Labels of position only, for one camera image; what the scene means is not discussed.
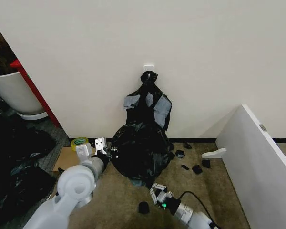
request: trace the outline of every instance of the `garbage bag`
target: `garbage bag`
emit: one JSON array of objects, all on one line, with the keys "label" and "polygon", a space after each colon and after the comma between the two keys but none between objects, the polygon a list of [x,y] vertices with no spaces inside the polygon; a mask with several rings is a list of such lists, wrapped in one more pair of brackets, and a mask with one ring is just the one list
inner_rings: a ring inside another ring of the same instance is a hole
[{"label": "garbage bag", "polygon": [[55,179],[38,167],[55,141],[0,115],[0,223],[25,212],[48,194]]},{"label": "garbage bag", "polygon": [[163,130],[167,130],[170,122],[172,102],[154,84],[157,74],[144,72],[141,76],[142,86],[124,98],[124,109],[127,110],[126,123],[156,122]]},{"label": "garbage bag", "polygon": [[0,179],[0,223],[25,213],[55,184],[55,179],[34,160],[23,162],[8,176],[0,175]]},{"label": "garbage bag", "polygon": [[154,84],[157,74],[145,72],[142,86],[124,100],[126,124],[111,142],[112,163],[133,183],[150,185],[170,162],[165,134],[172,103]]}]

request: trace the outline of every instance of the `cardboard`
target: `cardboard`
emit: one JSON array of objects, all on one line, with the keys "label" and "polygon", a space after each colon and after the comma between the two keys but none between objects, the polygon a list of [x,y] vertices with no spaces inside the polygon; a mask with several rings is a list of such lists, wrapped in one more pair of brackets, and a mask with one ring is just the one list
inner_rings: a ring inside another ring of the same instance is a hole
[{"label": "cardboard", "polygon": [[71,166],[78,165],[79,162],[80,161],[77,157],[76,152],[74,152],[71,147],[63,147],[53,168],[53,172],[57,172],[59,167],[63,170],[66,170]]}]

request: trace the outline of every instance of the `black baseboard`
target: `black baseboard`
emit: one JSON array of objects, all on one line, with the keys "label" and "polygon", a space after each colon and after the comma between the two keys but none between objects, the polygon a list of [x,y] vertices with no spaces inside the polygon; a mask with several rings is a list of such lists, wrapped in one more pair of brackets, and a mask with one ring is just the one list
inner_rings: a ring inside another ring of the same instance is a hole
[{"label": "black baseboard", "polygon": [[274,138],[275,143],[286,143],[286,138]]},{"label": "black baseboard", "polygon": [[[96,138],[88,138],[93,146]],[[216,138],[169,138],[171,142],[188,142],[188,143],[214,143]],[[286,138],[273,138],[275,143],[286,143]],[[107,142],[111,142],[112,137],[107,138]]]}]

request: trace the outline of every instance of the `black cable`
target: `black cable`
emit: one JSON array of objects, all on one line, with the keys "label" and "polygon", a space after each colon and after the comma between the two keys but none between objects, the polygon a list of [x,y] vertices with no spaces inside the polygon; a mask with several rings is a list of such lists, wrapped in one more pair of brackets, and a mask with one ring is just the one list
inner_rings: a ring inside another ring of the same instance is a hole
[{"label": "black cable", "polygon": [[191,191],[185,191],[184,193],[181,194],[181,196],[178,198],[178,200],[181,200],[181,198],[186,194],[186,193],[190,193],[192,194],[194,197],[196,197],[196,199],[200,202],[200,204],[202,205],[202,207],[204,207],[204,210],[206,211],[207,215],[210,217],[210,220],[218,227],[218,229],[222,229],[221,227],[219,227],[215,221],[213,220],[211,214],[209,213],[209,211],[206,209],[205,205],[203,204],[203,202],[200,200],[200,198],[198,196],[196,196],[196,194],[194,192]]}]

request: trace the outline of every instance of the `floor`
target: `floor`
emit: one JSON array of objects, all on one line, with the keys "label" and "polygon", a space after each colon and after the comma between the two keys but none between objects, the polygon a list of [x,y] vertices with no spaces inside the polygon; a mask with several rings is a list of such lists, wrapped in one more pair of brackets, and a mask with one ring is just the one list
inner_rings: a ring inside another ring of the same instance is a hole
[{"label": "floor", "polygon": [[[40,167],[51,173],[63,146],[70,142],[62,128],[55,128],[50,120],[28,123],[28,127],[47,131],[57,140],[56,147],[40,159]],[[286,143],[279,143],[286,155]],[[220,159],[211,159],[211,168],[203,168],[203,173],[196,175],[191,169],[185,170],[181,165],[191,168],[201,165],[201,154],[216,150],[215,143],[191,143],[192,149],[184,149],[182,143],[174,143],[175,149],[185,151],[183,159],[174,158],[169,166],[158,177],[157,182],[165,184],[178,197],[186,190],[193,191],[206,205],[217,224],[224,229],[248,229],[249,225],[240,206],[237,195]],[[25,215],[17,216],[0,229],[23,228],[37,207],[46,199],[36,203]],[[141,201],[149,204],[150,213],[139,214],[137,211]],[[184,203],[195,211],[204,211],[191,195],[183,197]],[[92,201],[70,216],[68,229],[144,229],[144,228],[182,228],[180,223],[168,211],[153,205],[149,190],[145,187],[134,187],[130,181],[119,174],[112,164],[107,166],[98,181]]]}]

